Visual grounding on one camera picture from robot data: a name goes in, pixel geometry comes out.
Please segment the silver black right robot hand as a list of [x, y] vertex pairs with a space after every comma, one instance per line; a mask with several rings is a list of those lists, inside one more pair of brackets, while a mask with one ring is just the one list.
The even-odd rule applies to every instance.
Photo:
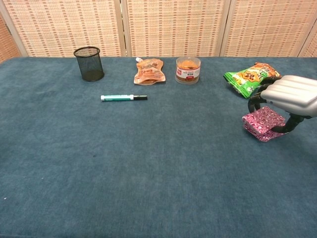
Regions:
[[249, 112], [260, 109], [261, 103], [270, 103], [290, 115], [286, 124], [273, 127], [273, 132], [291, 132], [304, 119], [317, 116], [317, 81], [295, 75], [266, 77], [248, 101]]

